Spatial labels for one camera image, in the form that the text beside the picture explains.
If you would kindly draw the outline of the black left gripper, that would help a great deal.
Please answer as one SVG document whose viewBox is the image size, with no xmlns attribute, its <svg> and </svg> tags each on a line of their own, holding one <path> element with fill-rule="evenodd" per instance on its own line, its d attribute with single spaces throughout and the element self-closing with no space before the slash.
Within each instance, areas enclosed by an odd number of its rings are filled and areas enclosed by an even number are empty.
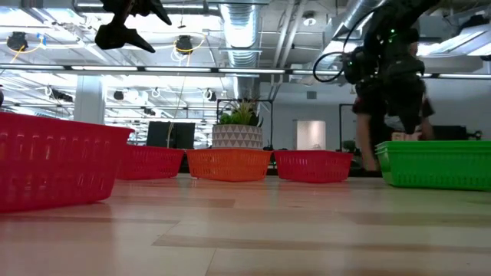
<svg viewBox="0 0 491 276">
<path fill-rule="evenodd" d="M 123 24 L 129 15 L 148 16 L 154 13 L 167 25 L 172 22 L 160 0 L 101 0 L 103 10 L 113 13 L 110 25 L 101 25 L 95 36 L 96 45 L 102 50 L 122 48 L 131 44 L 137 48 L 155 53 L 155 49 L 145 41 L 136 29 L 129 29 Z"/>
</svg>

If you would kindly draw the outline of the silver ventilation duct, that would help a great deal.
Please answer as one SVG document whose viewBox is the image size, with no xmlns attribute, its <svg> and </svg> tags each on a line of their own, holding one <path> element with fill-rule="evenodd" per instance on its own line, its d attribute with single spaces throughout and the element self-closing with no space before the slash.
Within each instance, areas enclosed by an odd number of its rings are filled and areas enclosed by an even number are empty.
<svg viewBox="0 0 491 276">
<path fill-rule="evenodd" d="M 341 51 L 343 49 L 344 40 L 348 36 L 349 31 L 355 26 L 355 23 L 386 1 L 387 0 L 349 0 L 344 12 L 329 18 L 322 36 L 323 46 L 321 48 L 321 53 L 315 57 L 308 66 L 313 68 L 314 63 L 323 54 Z M 357 25 L 348 39 L 348 43 L 344 48 L 345 52 L 352 51 L 363 43 L 364 29 L 368 26 L 370 19 L 371 16 L 368 16 Z"/>
<path fill-rule="evenodd" d="M 259 16 L 260 7 L 248 4 L 220 4 L 223 33 L 229 66 L 253 68 L 259 65 Z M 258 99 L 258 77 L 234 77 L 233 89 L 236 99 Z"/>
</svg>

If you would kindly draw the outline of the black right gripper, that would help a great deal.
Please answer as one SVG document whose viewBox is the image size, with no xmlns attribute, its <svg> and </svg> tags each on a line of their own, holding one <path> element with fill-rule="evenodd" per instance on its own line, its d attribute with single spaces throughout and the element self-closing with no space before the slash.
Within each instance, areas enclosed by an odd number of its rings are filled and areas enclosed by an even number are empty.
<svg viewBox="0 0 491 276">
<path fill-rule="evenodd" d="M 420 124 L 425 84 L 424 63 L 415 57 L 383 59 L 383 95 L 388 116 L 399 116 L 406 134 L 413 134 Z"/>
</svg>

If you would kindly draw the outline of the red plastic basket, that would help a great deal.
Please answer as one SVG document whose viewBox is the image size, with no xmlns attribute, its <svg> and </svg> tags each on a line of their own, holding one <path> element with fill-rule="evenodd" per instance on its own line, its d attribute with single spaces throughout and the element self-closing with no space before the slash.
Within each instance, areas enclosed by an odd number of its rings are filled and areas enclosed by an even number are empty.
<svg viewBox="0 0 491 276">
<path fill-rule="evenodd" d="M 173 178 L 180 170 L 184 153 L 183 149 L 126 145 L 117 179 L 150 180 Z"/>
<path fill-rule="evenodd" d="M 351 168 L 351 153 L 327 150 L 276 150 L 274 157 L 281 179 L 330 183 L 343 182 Z"/>
<path fill-rule="evenodd" d="M 0 112 L 0 213 L 107 199 L 130 132 Z"/>
</svg>

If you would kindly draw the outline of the long ceiling light strip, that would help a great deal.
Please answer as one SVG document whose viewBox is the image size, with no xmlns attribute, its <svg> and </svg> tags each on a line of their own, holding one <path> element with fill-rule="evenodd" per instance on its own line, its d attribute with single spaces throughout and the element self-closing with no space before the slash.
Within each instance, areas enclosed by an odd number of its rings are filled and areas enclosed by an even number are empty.
<svg viewBox="0 0 491 276">
<path fill-rule="evenodd" d="M 0 71 L 66 71 L 70 74 L 251 74 L 308 76 L 313 70 L 237 68 L 237 67 L 144 67 L 52 64 L 0 64 Z"/>
</svg>

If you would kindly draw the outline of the black computer monitor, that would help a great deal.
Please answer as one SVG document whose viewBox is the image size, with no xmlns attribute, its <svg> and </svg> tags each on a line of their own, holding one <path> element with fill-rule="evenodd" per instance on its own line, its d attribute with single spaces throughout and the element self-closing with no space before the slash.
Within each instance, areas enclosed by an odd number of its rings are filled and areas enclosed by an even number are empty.
<svg viewBox="0 0 491 276">
<path fill-rule="evenodd" d="M 433 126 L 435 140 L 467 140 L 465 126 Z"/>
<path fill-rule="evenodd" d="M 195 125 L 195 123 L 149 122 L 147 145 L 192 150 Z"/>
</svg>

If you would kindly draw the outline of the person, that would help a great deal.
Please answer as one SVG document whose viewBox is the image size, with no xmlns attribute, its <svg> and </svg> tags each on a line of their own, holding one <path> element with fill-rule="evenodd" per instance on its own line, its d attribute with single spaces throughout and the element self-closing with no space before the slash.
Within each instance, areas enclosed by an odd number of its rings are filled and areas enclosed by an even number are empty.
<svg viewBox="0 0 491 276">
<path fill-rule="evenodd" d="M 394 111 L 389 110 L 387 101 L 380 92 L 357 96 L 352 111 L 357 115 L 357 140 L 361 148 L 363 167 L 367 171 L 378 171 L 379 162 L 375 154 L 376 145 L 395 140 L 432 140 L 433 126 L 430 117 L 434 109 L 429 97 L 424 94 L 420 105 L 420 123 L 411 135 L 404 132 L 404 125 Z"/>
</svg>

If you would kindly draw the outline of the white door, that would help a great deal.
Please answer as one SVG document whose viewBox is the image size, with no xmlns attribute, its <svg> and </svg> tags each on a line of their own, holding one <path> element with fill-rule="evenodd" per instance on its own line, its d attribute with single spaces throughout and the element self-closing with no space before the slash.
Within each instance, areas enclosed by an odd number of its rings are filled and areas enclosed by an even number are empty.
<svg viewBox="0 0 491 276">
<path fill-rule="evenodd" d="M 295 149 L 325 150 L 326 122 L 323 120 L 296 120 Z"/>
</svg>

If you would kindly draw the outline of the white column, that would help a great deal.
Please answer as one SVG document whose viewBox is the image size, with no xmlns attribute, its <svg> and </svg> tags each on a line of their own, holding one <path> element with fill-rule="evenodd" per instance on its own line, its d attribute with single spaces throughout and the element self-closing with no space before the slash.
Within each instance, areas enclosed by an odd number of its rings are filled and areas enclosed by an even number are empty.
<svg viewBox="0 0 491 276">
<path fill-rule="evenodd" d="M 104 125 L 107 88 L 100 76 L 78 75 L 74 120 Z"/>
</svg>

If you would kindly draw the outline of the orange plastic basket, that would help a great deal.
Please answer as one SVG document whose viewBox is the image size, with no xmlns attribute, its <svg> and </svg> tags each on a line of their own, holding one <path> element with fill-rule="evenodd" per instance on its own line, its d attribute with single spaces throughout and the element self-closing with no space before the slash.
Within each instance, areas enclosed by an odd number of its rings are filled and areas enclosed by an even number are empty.
<svg viewBox="0 0 491 276">
<path fill-rule="evenodd" d="M 259 181 L 265 178 L 271 151 L 259 149 L 190 149 L 189 171 L 198 179 L 225 182 Z"/>
</svg>

